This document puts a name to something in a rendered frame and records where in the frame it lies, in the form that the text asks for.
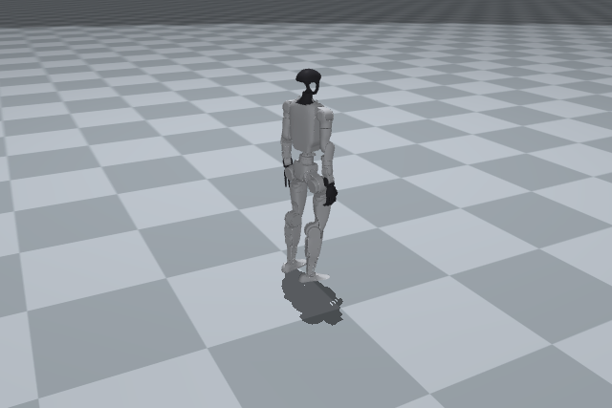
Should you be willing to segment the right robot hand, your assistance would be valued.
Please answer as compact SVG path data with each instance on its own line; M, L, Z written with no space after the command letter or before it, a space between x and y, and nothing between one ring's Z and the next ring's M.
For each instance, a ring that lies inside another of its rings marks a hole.
M332 183L328 183L328 179L327 178L323 178L324 181L324 186L327 187L326 189L326 204L324 204L324 206L328 206L333 204L336 201L336 196L338 195L338 191L336 190L336 188L334 187L335 182Z

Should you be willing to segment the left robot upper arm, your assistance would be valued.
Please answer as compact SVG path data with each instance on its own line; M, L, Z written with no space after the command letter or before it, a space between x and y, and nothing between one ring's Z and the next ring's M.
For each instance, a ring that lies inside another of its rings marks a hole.
M282 138L285 140L292 140L290 133L290 105L293 99L286 100L283 103L283 120L282 120Z

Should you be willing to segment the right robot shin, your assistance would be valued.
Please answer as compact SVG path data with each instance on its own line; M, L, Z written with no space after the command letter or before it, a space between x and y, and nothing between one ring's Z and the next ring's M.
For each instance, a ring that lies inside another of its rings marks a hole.
M309 228L308 237L305 237L305 257L307 257L306 273L307 276L310 274L308 277L314 276L317 259L320 254L322 238L323 231L320 234L320 229L317 226L312 226Z

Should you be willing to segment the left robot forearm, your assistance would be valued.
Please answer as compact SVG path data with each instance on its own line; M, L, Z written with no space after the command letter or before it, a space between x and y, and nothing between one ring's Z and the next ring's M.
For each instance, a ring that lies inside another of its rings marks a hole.
M291 151L292 151L292 141L285 140L281 135L281 145L282 145L282 158L284 160L285 165L291 165Z

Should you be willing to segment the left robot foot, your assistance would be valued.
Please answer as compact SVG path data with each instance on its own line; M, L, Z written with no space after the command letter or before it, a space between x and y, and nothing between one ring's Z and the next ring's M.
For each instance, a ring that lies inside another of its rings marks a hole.
M305 260L305 259L299 259L299 260L295 259L295 263L292 264L292 265L290 264L290 260L289 260L289 262L286 262L286 263L283 264L281 271L282 272L290 272L290 271L292 271L294 269L301 268L301 267L303 267L305 265L307 265L307 260Z

